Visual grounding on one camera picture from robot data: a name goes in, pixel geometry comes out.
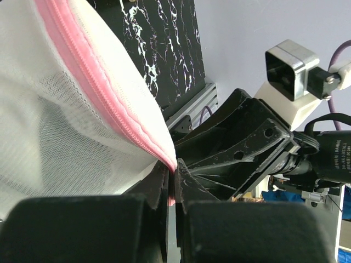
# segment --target white mesh fabric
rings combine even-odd
[[[122,43],[86,0],[68,0],[68,3],[76,22],[85,31],[90,45],[97,51],[95,54],[99,57],[118,97],[127,102],[128,111],[143,124],[146,133],[154,141],[161,142],[158,145],[163,152],[176,162],[173,141],[160,108],[143,78],[135,78],[139,76],[139,72]]]
[[[114,48],[115,55],[125,53],[122,45]],[[156,158],[114,132],[94,109],[32,0],[0,2],[0,58],[0,218],[26,197],[121,193],[151,171]],[[123,55],[115,65],[120,70],[116,83],[124,72],[132,73],[131,88],[140,84],[142,77],[129,57]],[[120,90],[128,88],[127,81],[122,80]],[[137,103],[155,109],[146,85],[141,87],[133,88]],[[133,98],[122,99],[135,103]],[[157,119],[162,129],[150,131],[175,159],[162,115],[138,110],[141,122]]]

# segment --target black metal bracket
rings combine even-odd
[[[299,149],[264,102],[236,89],[210,119],[175,144],[191,175],[221,200],[251,191]]]

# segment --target white plastic part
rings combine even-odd
[[[253,190],[253,198],[260,198],[262,191],[268,192],[270,176],[267,175]]]
[[[291,130],[299,127],[321,103],[320,99],[309,93],[296,101],[290,101],[269,82],[263,83],[255,98],[264,100],[291,126]]]
[[[329,72],[338,73],[341,77],[337,89],[342,90],[351,86],[351,59],[335,63],[330,67]]]

